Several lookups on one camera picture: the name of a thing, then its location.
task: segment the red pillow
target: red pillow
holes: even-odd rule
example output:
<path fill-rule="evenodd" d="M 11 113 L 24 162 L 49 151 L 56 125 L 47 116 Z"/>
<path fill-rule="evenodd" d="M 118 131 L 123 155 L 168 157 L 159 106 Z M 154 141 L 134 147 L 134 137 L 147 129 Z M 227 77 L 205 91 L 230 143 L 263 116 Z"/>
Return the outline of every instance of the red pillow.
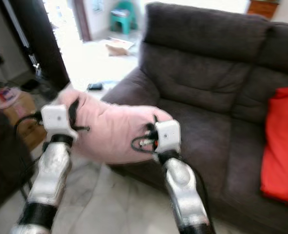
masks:
<path fill-rule="evenodd" d="M 266 135 L 261 190 L 288 202 L 288 88 L 277 89 L 269 100 Z"/>

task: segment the sofa backrest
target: sofa backrest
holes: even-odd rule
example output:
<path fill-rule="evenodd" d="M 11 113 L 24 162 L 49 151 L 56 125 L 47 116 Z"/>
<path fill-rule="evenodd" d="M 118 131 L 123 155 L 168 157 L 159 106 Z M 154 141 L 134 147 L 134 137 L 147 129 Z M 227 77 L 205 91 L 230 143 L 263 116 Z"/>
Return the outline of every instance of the sofa backrest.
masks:
<path fill-rule="evenodd" d="M 161 97 L 230 112 L 270 23 L 259 16 L 152 3 L 140 69 Z"/>
<path fill-rule="evenodd" d="M 271 23 L 255 67 L 235 100 L 232 116 L 263 123 L 268 99 L 280 87 L 288 87 L 288 24 Z"/>

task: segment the teal chair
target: teal chair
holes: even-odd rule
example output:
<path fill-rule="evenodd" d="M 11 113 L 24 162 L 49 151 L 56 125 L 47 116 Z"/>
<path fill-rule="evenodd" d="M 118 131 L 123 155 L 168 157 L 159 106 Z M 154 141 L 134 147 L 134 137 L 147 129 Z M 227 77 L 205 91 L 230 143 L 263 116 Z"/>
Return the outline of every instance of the teal chair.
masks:
<path fill-rule="evenodd" d="M 110 16 L 110 29 L 111 31 L 116 30 L 117 22 L 121 23 L 123 34 L 129 34 L 130 29 L 137 29 L 138 25 L 136 23 L 136 17 L 134 12 L 133 4 L 127 0 L 121 1 L 117 4 L 115 9 L 124 9 L 128 10 L 130 14 L 127 17 L 119 17 L 111 14 Z"/>

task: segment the wooden furniture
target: wooden furniture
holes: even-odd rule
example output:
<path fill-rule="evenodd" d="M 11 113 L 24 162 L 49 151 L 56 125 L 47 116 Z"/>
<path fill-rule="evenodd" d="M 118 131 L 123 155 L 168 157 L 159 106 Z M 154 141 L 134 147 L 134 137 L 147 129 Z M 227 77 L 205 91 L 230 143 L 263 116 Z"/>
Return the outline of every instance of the wooden furniture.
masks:
<path fill-rule="evenodd" d="M 280 0 L 250 0 L 247 14 L 258 14 L 272 19 Z"/>

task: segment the sofa armrest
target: sofa armrest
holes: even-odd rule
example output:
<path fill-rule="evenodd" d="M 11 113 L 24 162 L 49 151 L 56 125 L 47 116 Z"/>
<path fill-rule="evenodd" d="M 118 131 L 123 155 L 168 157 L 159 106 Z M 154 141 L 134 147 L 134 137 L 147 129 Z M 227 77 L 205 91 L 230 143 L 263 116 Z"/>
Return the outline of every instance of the sofa armrest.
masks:
<path fill-rule="evenodd" d="M 136 68 L 109 91 L 102 100 L 119 105 L 156 106 L 159 98 L 159 91 L 153 81 L 139 68 Z"/>

